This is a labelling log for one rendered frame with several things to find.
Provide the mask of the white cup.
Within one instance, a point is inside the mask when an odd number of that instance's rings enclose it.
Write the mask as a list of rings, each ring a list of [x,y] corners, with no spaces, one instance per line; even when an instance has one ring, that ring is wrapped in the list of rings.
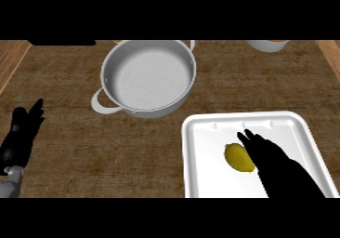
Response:
[[[286,47],[287,43],[289,43],[289,40],[283,40],[283,41],[249,40],[248,41],[248,44],[250,45],[252,48],[267,53],[278,52]]]

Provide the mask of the white tray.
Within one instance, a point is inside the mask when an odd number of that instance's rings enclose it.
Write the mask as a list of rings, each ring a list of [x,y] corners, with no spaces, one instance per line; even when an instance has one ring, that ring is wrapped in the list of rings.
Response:
[[[339,192],[331,180],[309,126],[298,113],[230,112],[190,116],[181,128],[184,184],[189,198],[265,198],[256,171],[234,170],[225,160],[225,146],[249,130],[270,139],[290,159],[308,170],[329,198]]]

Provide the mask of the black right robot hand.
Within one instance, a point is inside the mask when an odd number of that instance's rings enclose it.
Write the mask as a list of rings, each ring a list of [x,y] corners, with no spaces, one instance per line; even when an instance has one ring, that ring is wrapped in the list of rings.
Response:
[[[281,147],[249,129],[237,133],[271,199],[323,199],[326,197],[306,169]]]

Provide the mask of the brown placemat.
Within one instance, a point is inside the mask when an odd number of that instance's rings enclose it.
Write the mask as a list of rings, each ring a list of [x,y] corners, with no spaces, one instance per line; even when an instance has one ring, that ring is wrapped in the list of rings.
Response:
[[[0,96],[44,121],[27,197],[331,197],[340,179],[340,83],[312,41],[37,46]]]

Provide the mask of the yellow lemon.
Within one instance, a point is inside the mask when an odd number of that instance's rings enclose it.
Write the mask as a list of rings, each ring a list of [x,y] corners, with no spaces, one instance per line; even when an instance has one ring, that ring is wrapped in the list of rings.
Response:
[[[230,166],[239,172],[252,172],[253,171],[255,164],[252,162],[246,148],[239,143],[225,145],[224,155],[225,155],[225,160],[227,160]]]

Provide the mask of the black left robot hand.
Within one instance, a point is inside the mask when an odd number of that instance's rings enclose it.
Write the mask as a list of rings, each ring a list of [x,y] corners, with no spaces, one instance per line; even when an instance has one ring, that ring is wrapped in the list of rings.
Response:
[[[10,131],[0,146],[0,176],[9,174],[13,166],[28,165],[33,142],[46,120],[43,102],[43,99],[37,100],[30,110],[24,107],[13,109]]]

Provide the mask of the black flat object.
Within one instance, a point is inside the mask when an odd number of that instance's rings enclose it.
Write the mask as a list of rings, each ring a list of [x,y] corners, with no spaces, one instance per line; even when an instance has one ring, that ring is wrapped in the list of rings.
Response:
[[[35,46],[94,46],[94,40],[28,40]]]

